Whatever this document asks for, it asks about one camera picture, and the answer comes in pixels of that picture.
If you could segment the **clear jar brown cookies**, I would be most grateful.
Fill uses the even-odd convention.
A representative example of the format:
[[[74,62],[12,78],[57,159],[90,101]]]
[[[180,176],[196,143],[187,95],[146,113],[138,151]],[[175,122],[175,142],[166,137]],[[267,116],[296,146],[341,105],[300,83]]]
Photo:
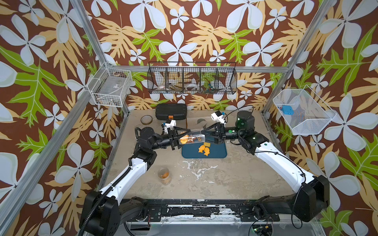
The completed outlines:
[[[203,134],[190,134],[184,135],[179,139],[180,145],[189,145],[189,144],[196,144],[196,143],[203,143],[205,142],[205,135]]]

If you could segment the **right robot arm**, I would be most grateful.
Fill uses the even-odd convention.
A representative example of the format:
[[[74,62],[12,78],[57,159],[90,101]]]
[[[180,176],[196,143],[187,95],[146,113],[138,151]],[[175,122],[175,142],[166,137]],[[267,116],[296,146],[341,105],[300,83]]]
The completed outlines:
[[[255,131],[252,112],[239,111],[235,126],[226,127],[225,114],[211,115],[214,124],[203,129],[206,138],[216,144],[238,140],[238,144],[278,173],[291,187],[293,194],[279,197],[264,196],[256,201],[261,216],[289,214],[303,222],[310,222],[330,204],[330,183],[324,176],[316,177],[287,158],[264,135]]]

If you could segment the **clear jar orange cookies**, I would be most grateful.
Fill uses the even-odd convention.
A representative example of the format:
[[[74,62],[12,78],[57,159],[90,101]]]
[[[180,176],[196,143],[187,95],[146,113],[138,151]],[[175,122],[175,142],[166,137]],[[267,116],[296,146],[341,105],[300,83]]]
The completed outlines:
[[[157,176],[163,185],[168,185],[171,183],[171,174],[168,168],[160,168],[157,172]]]

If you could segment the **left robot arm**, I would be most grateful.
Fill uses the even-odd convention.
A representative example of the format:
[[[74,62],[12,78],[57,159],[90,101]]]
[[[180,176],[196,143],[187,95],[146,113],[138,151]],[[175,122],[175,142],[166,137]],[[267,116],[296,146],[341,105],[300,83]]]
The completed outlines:
[[[136,146],[128,166],[110,184],[86,196],[78,235],[113,236],[120,225],[140,216],[144,201],[132,199],[122,203],[125,194],[151,168],[157,149],[180,148],[180,138],[190,133],[190,129],[173,127],[167,134],[159,135],[151,127],[136,127]]]

